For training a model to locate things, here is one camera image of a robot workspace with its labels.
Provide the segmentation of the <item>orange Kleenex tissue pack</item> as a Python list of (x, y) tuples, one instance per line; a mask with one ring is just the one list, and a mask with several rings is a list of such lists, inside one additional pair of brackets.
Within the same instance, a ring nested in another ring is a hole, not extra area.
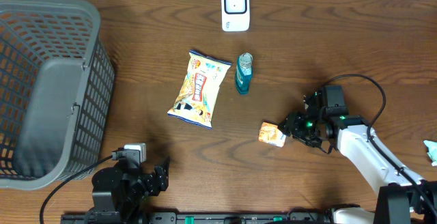
[(263, 122), (259, 130), (258, 141), (264, 142), (279, 148), (285, 144), (286, 135), (284, 135), (275, 124)]

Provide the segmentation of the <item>teal mouthwash bottle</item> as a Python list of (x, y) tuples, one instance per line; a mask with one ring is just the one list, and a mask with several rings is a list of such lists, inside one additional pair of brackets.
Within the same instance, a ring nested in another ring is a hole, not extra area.
[(238, 57), (235, 75), (236, 89), (239, 94), (248, 94), (250, 82), (253, 76), (253, 56), (250, 53), (243, 53)]

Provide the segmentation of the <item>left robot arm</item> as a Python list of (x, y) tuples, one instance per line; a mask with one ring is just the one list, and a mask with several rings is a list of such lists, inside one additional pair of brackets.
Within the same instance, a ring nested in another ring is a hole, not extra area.
[(121, 157), (113, 167), (101, 169), (92, 178), (94, 207), (85, 215), (85, 223), (148, 223), (142, 209), (148, 197), (157, 196), (169, 185), (167, 157), (144, 173), (139, 156)]

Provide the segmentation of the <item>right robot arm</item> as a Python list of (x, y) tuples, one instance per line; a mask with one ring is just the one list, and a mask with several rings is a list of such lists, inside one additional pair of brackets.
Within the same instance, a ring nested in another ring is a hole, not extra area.
[(323, 87), (304, 99), (303, 112), (291, 112), (279, 130), (311, 148), (340, 152), (359, 170), (378, 197), (376, 209), (359, 206), (331, 208), (331, 223), (411, 223), (411, 213), (423, 215), (424, 223), (436, 222), (436, 183), (403, 164), (378, 138), (371, 124), (351, 115), (340, 86)]

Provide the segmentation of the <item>snack bag with red label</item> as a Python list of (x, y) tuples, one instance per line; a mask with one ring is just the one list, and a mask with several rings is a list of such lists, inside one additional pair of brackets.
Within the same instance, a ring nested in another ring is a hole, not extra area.
[(167, 115), (211, 129), (219, 89), (231, 63), (190, 50), (187, 73)]

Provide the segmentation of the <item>mint green wet wipes pack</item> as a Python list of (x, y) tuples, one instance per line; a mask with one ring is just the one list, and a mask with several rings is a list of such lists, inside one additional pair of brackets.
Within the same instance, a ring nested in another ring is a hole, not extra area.
[(427, 148), (427, 155), (432, 161), (432, 166), (435, 167), (437, 165), (437, 143), (430, 140), (424, 140), (423, 143)]

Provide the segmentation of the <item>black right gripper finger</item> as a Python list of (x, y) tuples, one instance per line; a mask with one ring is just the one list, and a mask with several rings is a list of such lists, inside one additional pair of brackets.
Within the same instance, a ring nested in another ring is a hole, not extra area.
[(291, 137), (298, 130), (300, 119), (299, 112), (290, 112), (287, 117), (278, 124), (278, 129), (287, 137)]
[(322, 110), (321, 92), (314, 92), (304, 97), (304, 106), (306, 113), (318, 113)]

